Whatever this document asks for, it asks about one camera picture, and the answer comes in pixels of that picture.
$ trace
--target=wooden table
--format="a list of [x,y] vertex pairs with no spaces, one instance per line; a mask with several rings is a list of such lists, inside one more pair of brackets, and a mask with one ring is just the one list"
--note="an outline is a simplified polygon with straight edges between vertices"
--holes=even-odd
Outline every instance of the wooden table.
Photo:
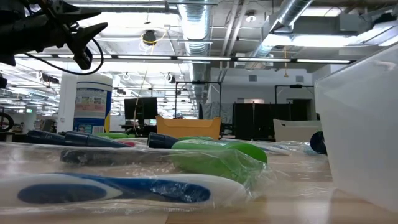
[[202,223],[398,223],[398,214],[388,212],[333,186],[328,159],[295,152],[291,156],[269,156],[279,181],[242,208],[220,208],[195,212],[141,212],[128,215],[52,214],[1,215],[0,223],[29,224],[202,224]]

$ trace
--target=silver ventilation duct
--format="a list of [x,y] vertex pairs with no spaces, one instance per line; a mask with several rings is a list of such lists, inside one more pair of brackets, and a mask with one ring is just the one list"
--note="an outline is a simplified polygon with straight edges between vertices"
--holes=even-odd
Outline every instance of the silver ventilation duct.
[[280,6],[278,21],[283,26],[290,26],[311,5],[313,0],[285,0]]
[[[182,32],[188,40],[206,40],[210,31],[210,6],[189,4],[179,5],[178,9],[182,17]],[[210,46],[206,43],[187,42],[185,44],[187,54],[191,56],[209,55]],[[205,63],[192,64],[192,81],[210,79],[210,66]],[[202,86],[195,86],[195,97],[202,98]]]
[[[165,4],[100,4],[97,2],[92,3],[79,3],[79,2],[70,2],[74,6],[80,7],[82,9],[85,8],[95,8],[100,10],[101,12],[129,12],[129,13],[159,13],[159,14],[175,14],[180,15],[176,5],[171,5],[166,2]],[[41,10],[38,5],[34,5],[31,7],[33,11]]]
[[[311,5],[313,0],[285,0],[283,1],[280,10],[277,12],[277,18],[273,21],[273,24],[269,25],[269,31],[267,34],[281,28],[283,26],[291,26],[301,16],[301,14]],[[271,52],[274,46],[267,45],[264,43],[267,34],[264,35],[263,43],[261,43],[256,50],[250,55],[250,57],[266,57]],[[246,63],[246,69],[252,69],[255,63]]]

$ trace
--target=white box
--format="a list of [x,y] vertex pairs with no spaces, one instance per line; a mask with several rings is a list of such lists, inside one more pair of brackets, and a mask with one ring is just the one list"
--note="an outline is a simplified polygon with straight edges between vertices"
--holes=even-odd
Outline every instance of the white box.
[[336,186],[398,212],[398,45],[315,83]]

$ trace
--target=black monitor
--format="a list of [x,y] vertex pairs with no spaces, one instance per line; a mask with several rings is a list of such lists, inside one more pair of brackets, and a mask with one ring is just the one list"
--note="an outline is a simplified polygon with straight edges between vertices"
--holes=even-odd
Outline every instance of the black monitor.
[[124,114],[126,119],[134,119],[134,111],[136,110],[136,119],[156,119],[157,113],[157,98],[139,98],[137,99],[124,99]]

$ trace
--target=toothbrush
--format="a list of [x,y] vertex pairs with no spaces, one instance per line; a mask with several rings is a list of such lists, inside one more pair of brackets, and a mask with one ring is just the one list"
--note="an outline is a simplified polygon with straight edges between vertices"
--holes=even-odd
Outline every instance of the toothbrush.
[[0,207],[64,205],[111,199],[143,199],[190,205],[228,205],[247,197],[243,185],[212,175],[102,177],[34,174],[0,179]]

